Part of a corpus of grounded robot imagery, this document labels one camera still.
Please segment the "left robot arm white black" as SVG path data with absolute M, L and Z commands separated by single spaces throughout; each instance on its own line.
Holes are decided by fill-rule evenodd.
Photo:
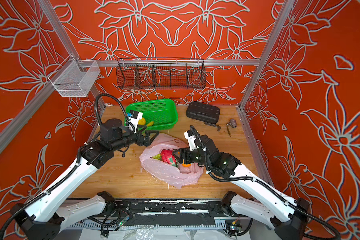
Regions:
M 110 119 L 103 123 L 98 110 L 98 101 L 102 97 L 120 103 L 110 94 L 96 96 L 94 108 L 99 132 L 86 145 L 79 147 L 73 163 L 44 191 L 11 209 L 11 216 L 0 229 L 0 240 L 5 238 L 12 222 L 18 224 L 29 240 L 52 240 L 73 223 L 99 215 L 105 210 L 110 213 L 117 210 L 115 199 L 106 191 L 72 207 L 61 206 L 84 180 L 114 157 L 115 151 L 125 154 L 133 144 L 148 147 L 159 135 L 159 131 L 149 131 L 147 126 L 139 125 L 143 117 L 141 112 L 127 113 L 125 108 L 121 108 L 125 118 L 123 121 Z

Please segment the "dark hex key tool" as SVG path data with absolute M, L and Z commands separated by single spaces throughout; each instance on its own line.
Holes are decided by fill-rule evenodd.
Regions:
M 217 128 L 217 131 L 218 131 L 218 132 L 221 130 L 221 126 L 219 126 L 219 125 L 217 125 L 217 124 L 212 124 L 212 123 L 205 122 L 205 125 L 210 126 L 210 127 Z

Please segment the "pink plastic bag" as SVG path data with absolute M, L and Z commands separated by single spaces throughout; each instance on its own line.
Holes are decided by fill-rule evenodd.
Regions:
M 160 133 L 140 155 L 141 166 L 154 177 L 177 189 L 196 184 L 203 174 L 203 169 L 197 164 L 191 164 L 189 167 L 182 165 L 175 167 L 154 158 L 163 150 L 177 150 L 187 147 L 188 144 L 182 140 Z

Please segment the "small metal fitting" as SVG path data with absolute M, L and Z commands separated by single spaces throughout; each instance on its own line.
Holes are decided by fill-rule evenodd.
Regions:
M 227 127 L 231 127 L 233 129 L 235 129 L 237 127 L 237 122 L 235 119 L 230 119 L 229 122 L 227 123 Z

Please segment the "green plastic basket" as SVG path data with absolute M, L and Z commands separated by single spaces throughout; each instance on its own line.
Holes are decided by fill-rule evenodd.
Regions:
M 148 131 L 172 129 L 179 120 L 175 102 L 170 99 L 133 103 L 126 108 L 127 113 L 131 110 L 143 113 L 146 124 L 153 122 L 152 126 L 147 126 Z

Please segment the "red green dragon fruit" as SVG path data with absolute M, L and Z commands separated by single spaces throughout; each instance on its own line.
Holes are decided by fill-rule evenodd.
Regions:
M 152 157 L 153 159 L 162 161 L 168 165 L 178 167 L 177 160 L 175 156 L 173 155 L 172 150 L 162 150 L 159 154 Z

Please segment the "black plastic case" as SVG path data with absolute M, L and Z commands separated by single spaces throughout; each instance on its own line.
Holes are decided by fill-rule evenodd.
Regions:
M 188 118 L 210 124 L 217 124 L 220 118 L 220 108 L 202 102 L 191 102 L 186 110 Z

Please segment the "yellow lemon fruit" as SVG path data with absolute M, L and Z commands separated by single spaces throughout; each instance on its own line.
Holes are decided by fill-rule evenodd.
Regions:
M 138 125 L 144 126 L 145 124 L 146 124 L 145 118 L 141 118 L 141 119 L 138 121 Z

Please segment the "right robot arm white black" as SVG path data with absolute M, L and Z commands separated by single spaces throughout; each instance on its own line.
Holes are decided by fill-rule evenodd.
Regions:
M 332 232 L 332 240 L 339 240 L 339 231 L 329 223 L 309 213 L 309 203 L 303 198 L 290 197 L 261 180 L 253 174 L 239 159 L 220 152 L 208 136 L 201 136 L 194 126 L 185 132 L 188 147 L 173 151 L 180 164 L 198 164 L 206 168 L 206 173 L 220 183 L 233 183 L 245 190 L 254 201 L 227 192 L 223 204 L 228 211 L 245 215 L 256 220 L 282 240 L 319 239 L 305 232 L 308 220 L 319 223 Z

